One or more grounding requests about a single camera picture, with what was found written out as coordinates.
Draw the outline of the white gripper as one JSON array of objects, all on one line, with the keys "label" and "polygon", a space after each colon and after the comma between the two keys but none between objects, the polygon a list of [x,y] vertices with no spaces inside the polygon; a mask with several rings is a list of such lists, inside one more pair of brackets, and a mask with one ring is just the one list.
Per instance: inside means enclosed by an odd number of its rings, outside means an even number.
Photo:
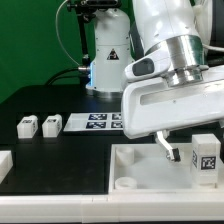
[{"label": "white gripper", "polygon": [[224,66],[196,69],[202,80],[171,87],[166,77],[173,73],[171,60],[142,58],[123,73],[121,113],[123,130],[130,138],[155,134],[166,158],[180,162],[163,131],[217,122],[224,119]]}]

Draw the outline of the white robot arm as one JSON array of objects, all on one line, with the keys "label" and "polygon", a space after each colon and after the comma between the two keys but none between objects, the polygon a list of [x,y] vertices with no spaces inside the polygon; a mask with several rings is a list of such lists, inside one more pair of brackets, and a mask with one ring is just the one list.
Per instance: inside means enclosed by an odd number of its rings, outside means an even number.
[{"label": "white robot arm", "polygon": [[205,62],[189,0],[132,0],[143,55],[133,60],[129,26],[108,10],[94,24],[96,58],[87,89],[122,96],[123,130],[134,139],[153,134],[171,161],[179,150],[167,133],[224,119],[224,72]]}]

